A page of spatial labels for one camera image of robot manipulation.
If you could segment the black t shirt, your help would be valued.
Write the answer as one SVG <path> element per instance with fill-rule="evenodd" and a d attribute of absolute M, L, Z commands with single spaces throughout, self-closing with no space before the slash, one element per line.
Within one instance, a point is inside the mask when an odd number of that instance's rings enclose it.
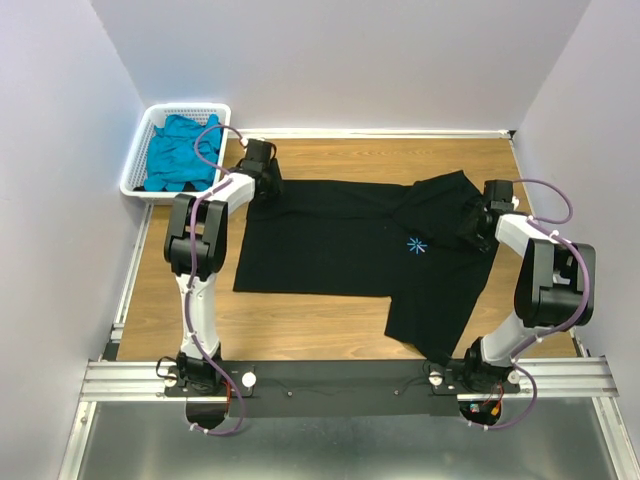
<path fill-rule="evenodd" d="M 288 180 L 250 204 L 233 288 L 387 297 L 386 335 L 446 364 L 498 250 L 467 239 L 481 202 L 461 171 L 409 186 Z"/>

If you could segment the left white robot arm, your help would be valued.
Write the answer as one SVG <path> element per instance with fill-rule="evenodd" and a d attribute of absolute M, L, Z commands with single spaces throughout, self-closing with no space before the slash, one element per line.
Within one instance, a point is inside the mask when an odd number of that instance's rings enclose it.
<path fill-rule="evenodd" d="M 220 353 L 215 326 L 215 281 L 227 255 L 229 217 L 252 201 L 278 197 L 283 180 L 277 147 L 266 140 L 243 140 L 244 156 L 221 170 L 220 181 L 202 193 L 175 197 L 164 244 L 181 296 L 183 336 L 169 387 L 213 395 L 226 383 L 214 363 Z"/>

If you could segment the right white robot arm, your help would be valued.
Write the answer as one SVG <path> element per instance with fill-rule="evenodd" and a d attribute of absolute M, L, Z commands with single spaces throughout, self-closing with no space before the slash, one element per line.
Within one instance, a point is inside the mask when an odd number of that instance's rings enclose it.
<path fill-rule="evenodd" d="M 526 182 L 557 193 L 567 207 L 566 216 L 551 219 L 519 212 L 514 183 L 489 180 L 460 230 L 462 238 L 482 252 L 495 241 L 522 259 L 512 313 L 492 333 L 476 339 L 456 363 L 461 383 L 474 392 L 507 381 L 526 350 L 548 336 L 587 324 L 593 315 L 595 249 L 546 227 L 572 219 L 571 201 L 549 182 Z"/>

